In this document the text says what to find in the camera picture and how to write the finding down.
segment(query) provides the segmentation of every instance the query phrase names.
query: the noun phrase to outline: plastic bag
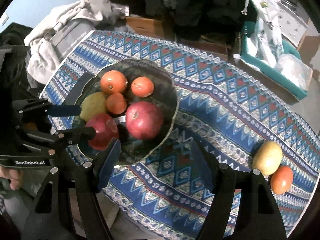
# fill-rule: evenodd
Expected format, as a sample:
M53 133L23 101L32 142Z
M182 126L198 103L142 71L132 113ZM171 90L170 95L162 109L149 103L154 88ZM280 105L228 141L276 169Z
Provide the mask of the plastic bag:
M308 90L312 78L312 68L305 65L294 55L282 54L275 69L296 86L303 90Z

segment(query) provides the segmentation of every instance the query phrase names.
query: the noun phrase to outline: fruit plate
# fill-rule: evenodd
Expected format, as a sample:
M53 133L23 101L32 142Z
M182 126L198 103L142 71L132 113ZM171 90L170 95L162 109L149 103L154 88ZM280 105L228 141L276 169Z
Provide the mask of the fruit plate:
M72 97L71 99L75 101L75 105L81 106L87 96L101 92L101 77L110 70L120 71L126 76L128 86L123 95L127 100L128 106L139 101L147 101L159 106L164 117L164 123L159 134L152 140L142 141L132 137L128 133L125 126L125 113L121 115L108 113L116 120L119 129L122 152L117 165L131 165L147 158L167 139L172 130L174 119L179 108L178 95L171 75L163 68L159 68L156 63L148 59L124 59L114 65L103 68L96 76L86 77L83 75L81 78L84 78L83 80L86 84L83 86L83 82L81 82L81 80L78 81L79 88L81 87L83 90L74 87L73 90L77 92L69 94L68 97ZM146 98L135 96L130 89L132 82L140 76L148 77L155 85L154 92ZM84 120L79 116L75 116L72 122L72 128L84 127L85 124L86 122ZM78 147L79 150L89 158L93 158L99 153L99 151L91 148L86 141L81 142Z

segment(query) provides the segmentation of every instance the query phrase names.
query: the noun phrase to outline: patterned tablecloth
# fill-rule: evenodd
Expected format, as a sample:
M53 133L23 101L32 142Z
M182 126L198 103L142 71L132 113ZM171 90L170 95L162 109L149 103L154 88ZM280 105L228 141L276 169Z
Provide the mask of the patterned tablecloth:
M287 234L303 215L319 177L319 139L308 124L259 81L205 52L137 34L95 31L82 41L45 87L42 97L62 104L86 71L97 74L125 58L147 58L172 73L180 96L175 127L166 143L145 161L114 169L105 195L128 216L168 239L193 239L214 196L204 188L190 158L200 139L219 162L249 171L263 139L283 149L282 164L292 168L290 190L274 195ZM73 117L50 118L68 129ZM77 163L86 157L68 148ZM235 191L225 235L233 233L241 192Z

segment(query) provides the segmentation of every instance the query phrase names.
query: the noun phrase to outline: pomegranate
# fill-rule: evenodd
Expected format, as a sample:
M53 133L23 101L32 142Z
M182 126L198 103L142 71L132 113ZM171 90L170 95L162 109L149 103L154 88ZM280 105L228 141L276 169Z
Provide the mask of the pomegranate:
M161 109L149 102L137 102L129 106L126 112L128 132L139 140L155 138L163 124Z
M116 122L108 114L103 113L94 116L85 126L93 127L96 130L96 136L88 141L89 146L95 150L103 151L112 138L119 138Z

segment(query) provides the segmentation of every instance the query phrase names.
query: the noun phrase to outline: yellow fruit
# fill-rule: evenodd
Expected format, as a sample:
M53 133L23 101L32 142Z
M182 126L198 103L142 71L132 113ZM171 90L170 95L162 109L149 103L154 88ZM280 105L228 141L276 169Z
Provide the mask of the yellow fruit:
M87 96L83 100L80 118L88 122L97 114L106 112L106 95L103 92L97 92Z
M258 169L263 175L276 172L282 160L282 149L273 141L266 141L253 158L252 168Z

